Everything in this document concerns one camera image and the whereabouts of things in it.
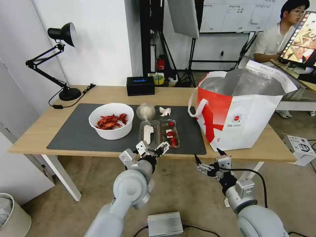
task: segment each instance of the glasses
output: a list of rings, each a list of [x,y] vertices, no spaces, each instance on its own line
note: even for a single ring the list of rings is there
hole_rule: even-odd
[[[291,12],[295,12],[297,15],[304,15],[305,10],[301,11],[301,10],[292,10]]]

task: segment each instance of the crayfish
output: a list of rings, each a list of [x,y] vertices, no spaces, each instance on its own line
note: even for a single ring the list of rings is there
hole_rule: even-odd
[[[126,125],[127,119],[126,114],[120,114],[119,116],[101,116],[101,119],[98,121],[96,128],[102,130],[113,130],[115,127],[121,127],[122,125],[118,123],[118,121],[122,121]]]

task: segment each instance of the logo on bag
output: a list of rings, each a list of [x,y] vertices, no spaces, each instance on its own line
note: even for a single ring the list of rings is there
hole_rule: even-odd
[[[233,119],[232,119],[233,123],[240,123],[240,120],[241,120],[241,114],[233,115]]]

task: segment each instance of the computer screen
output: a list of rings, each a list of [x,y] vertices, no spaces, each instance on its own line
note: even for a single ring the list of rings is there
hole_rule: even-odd
[[[316,67],[316,12],[306,12],[283,49],[280,58]]]

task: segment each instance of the trash can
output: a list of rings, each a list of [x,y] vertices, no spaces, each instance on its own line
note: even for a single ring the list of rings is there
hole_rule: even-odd
[[[4,225],[0,228],[0,237],[24,237],[29,231],[32,219],[10,194],[0,193],[1,198],[12,201],[12,210]]]

